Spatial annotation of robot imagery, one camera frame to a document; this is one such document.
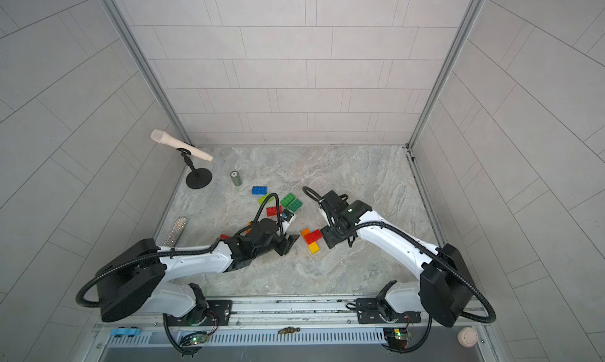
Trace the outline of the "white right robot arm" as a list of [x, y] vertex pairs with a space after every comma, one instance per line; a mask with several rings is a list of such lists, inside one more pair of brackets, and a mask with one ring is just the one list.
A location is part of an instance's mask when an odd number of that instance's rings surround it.
[[471, 282], [465, 261], [455, 247], [447, 244], [440, 248], [412, 237], [368, 204], [362, 201], [348, 204], [346, 195], [334, 191], [322, 196], [318, 205], [328, 223], [321, 233], [330, 248], [360, 238], [389, 254], [418, 280], [401, 287], [395, 281], [387, 283], [376, 303], [368, 308], [369, 312], [378, 313], [386, 322], [401, 321], [409, 312], [425, 312], [444, 327], [455, 325], [473, 294], [432, 258], [438, 256]]

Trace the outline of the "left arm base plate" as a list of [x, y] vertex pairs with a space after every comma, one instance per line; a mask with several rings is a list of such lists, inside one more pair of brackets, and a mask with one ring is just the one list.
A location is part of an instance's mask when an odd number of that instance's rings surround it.
[[233, 302], [229, 300], [210, 300], [208, 308], [194, 308], [182, 318], [167, 316], [169, 327], [224, 327], [228, 325]]

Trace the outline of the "red lego brick long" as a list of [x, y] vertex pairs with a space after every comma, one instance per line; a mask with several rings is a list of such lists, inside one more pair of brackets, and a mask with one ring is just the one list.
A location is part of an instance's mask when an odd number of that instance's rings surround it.
[[308, 245], [316, 243], [318, 240], [322, 239], [322, 233], [320, 230], [316, 230], [314, 232], [310, 232], [305, 234], [304, 239]]

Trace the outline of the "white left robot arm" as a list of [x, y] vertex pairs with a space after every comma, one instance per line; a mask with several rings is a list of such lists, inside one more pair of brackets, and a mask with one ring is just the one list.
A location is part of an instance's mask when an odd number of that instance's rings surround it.
[[143, 239], [95, 275], [102, 321], [116, 322], [137, 312], [188, 316], [207, 307], [203, 292], [197, 284], [180, 286], [173, 280], [237, 271], [272, 251], [284, 256], [298, 239], [298, 234], [281, 234], [280, 225], [271, 219], [261, 219], [247, 234], [202, 247], [159, 247]]

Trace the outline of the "dark green lego brick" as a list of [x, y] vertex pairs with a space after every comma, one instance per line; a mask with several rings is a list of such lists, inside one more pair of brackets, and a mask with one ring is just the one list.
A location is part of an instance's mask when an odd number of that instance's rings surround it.
[[288, 210], [296, 213], [299, 209], [301, 209], [302, 206], [302, 201], [300, 199], [295, 199], [291, 204], [288, 205]]

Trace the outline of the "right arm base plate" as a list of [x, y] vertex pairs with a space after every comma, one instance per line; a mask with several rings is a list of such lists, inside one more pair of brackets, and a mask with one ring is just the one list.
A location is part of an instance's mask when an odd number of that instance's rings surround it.
[[420, 312], [396, 312], [385, 299], [357, 298], [346, 304], [360, 324], [420, 324]]

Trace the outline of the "yellow lego brick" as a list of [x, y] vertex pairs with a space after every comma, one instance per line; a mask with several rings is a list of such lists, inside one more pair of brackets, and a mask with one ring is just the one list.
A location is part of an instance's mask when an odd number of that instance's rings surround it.
[[309, 244], [308, 248], [312, 254], [315, 254], [320, 251], [320, 248], [319, 248], [317, 242], [313, 242], [313, 243]]

